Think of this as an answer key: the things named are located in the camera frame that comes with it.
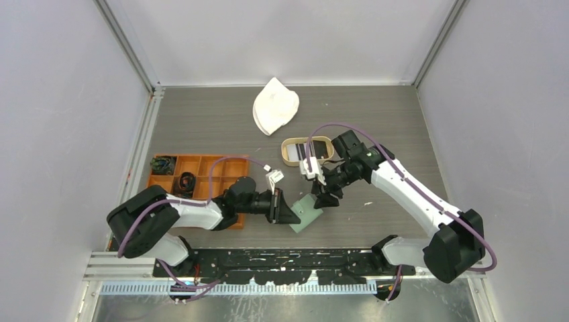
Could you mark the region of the green card holder wallet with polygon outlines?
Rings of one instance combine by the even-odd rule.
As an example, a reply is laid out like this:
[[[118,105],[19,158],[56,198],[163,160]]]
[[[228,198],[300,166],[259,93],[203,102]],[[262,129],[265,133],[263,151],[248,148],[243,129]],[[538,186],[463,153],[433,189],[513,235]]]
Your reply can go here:
[[[306,227],[313,223],[320,215],[323,214],[322,209],[315,208],[316,198],[313,195],[305,195],[296,201],[291,209],[301,220],[299,224],[290,224],[291,229],[295,233],[301,233]]]

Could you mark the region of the beige oval card tray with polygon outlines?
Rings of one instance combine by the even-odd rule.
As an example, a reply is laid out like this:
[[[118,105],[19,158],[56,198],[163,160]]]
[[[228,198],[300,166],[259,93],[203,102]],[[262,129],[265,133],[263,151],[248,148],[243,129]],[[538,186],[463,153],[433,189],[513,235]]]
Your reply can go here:
[[[285,139],[280,148],[282,161],[285,165],[290,167],[298,167],[300,161],[306,159],[306,157],[316,157],[318,163],[322,164],[325,161],[331,160],[335,154],[331,140],[325,136],[315,136],[312,137],[310,142],[310,147],[307,147],[308,138],[288,138]],[[297,144],[300,150],[302,158],[298,162],[291,162],[287,158],[286,145]]]

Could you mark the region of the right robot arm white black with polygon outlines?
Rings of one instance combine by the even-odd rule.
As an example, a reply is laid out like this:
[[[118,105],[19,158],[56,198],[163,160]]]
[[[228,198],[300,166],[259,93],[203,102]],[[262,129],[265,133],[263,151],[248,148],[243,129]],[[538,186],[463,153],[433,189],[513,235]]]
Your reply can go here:
[[[480,214],[462,211],[449,204],[412,176],[384,146],[366,146],[350,129],[332,141],[340,164],[334,168],[320,165],[311,147],[305,148],[301,174],[313,183],[315,208],[337,207],[343,189],[364,180],[396,201],[424,230],[423,239],[386,237],[376,245],[372,258],[374,270],[391,274],[398,266],[428,269],[439,281],[450,283],[465,271],[478,272],[476,264],[490,250],[484,239]]]

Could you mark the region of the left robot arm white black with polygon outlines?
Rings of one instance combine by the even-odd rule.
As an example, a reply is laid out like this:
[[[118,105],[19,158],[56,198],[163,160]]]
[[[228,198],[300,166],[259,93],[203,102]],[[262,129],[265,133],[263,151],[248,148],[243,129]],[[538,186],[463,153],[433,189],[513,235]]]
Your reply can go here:
[[[153,185],[128,199],[107,216],[107,224],[119,244],[120,258],[156,258],[180,277],[193,273],[196,260],[183,237],[169,233],[180,227],[221,231],[237,222],[240,214],[265,216],[270,224],[300,224],[279,188],[256,190],[256,181],[239,177],[209,201],[184,199]]]

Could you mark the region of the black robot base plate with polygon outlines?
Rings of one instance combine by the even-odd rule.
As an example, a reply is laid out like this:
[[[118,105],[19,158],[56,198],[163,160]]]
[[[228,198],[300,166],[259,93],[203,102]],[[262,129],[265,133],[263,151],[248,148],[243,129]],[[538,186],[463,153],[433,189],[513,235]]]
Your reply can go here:
[[[397,267],[377,251],[362,248],[196,249],[189,263],[172,272],[179,279],[197,277],[202,283],[305,284],[315,274],[320,285],[350,285],[390,278]]]

